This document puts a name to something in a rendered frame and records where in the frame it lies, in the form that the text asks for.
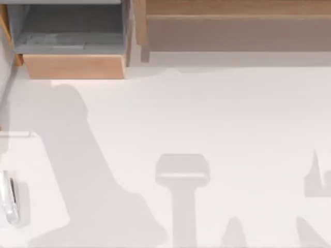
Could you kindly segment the pale wooden drawer front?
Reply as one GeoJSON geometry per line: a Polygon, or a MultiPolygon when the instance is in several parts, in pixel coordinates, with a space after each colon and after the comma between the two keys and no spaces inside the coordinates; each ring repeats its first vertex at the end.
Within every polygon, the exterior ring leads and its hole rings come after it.
{"type": "Polygon", "coordinates": [[[123,79],[125,55],[24,54],[33,79],[123,79]]]}

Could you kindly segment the wooden open shelf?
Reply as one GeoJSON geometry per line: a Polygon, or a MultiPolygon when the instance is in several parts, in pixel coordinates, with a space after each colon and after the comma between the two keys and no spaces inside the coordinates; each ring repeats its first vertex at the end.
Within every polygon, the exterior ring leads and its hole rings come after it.
{"type": "Polygon", "coordinates": [[[143,61],[151,52],[331,52],[331,0],[132,3],[143,61]]]}

